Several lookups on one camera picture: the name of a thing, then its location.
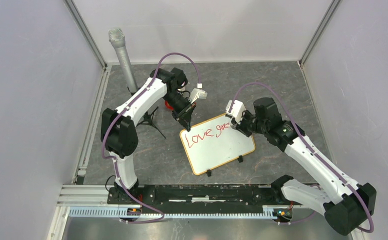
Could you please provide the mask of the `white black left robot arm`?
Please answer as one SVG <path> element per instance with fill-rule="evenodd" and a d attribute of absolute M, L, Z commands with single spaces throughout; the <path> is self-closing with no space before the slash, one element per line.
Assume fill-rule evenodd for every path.
<path fill-rule="evenodd" d="M 145 84 L 124 104 L 103 111 L 101 154 L 112 160 L 115 182 L 121 188 L 119 196 L 125 203 L 132 204 L 139 197 L 139 191 L 134 187 L 138 183 L 133 163 L 133 153 L 139 143 L 136 126 L 159 99 L 164 99 L 173 109 L 172 117 L 190 131 L 196 103 L 179 91 L 187 82 L 181 69 L 167 71 L 159 68 L 151 72 Z"/>

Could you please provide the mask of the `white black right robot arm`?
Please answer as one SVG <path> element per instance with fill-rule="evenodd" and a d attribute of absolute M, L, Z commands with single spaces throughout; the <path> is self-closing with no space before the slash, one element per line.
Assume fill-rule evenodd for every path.
<path fill-rule="evenodd" d="M 271 97 L 254 103 L 254 113 L 238 100 L 230 100 L 225 115 L 233 129 L 246 137 L 260 134 L 284 154 L 299 163 L 320 185 L 305 185 L 294 177 L 283 175 L 271 183 L 271 199 L 277 204 L 299 203 L 324 216 L 340 235 L 359 229 L 365 221 L 373 229 L 371 216 L 376 202 L 376 189 L 370 183 L 360 184 L 341 171 L 295 123 L 284 120 Z"/>

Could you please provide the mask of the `yellow framed whiteboard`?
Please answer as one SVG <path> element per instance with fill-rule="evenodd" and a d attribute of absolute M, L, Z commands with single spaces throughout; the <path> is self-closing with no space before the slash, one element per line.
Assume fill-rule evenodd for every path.
<path fill-rule="evenodd" d="M 230 126 L 230 118 L 218 115 L 179 133 L 187 159 L 195 175 L 255 151 L 252 136 L 246 137 Z"/>

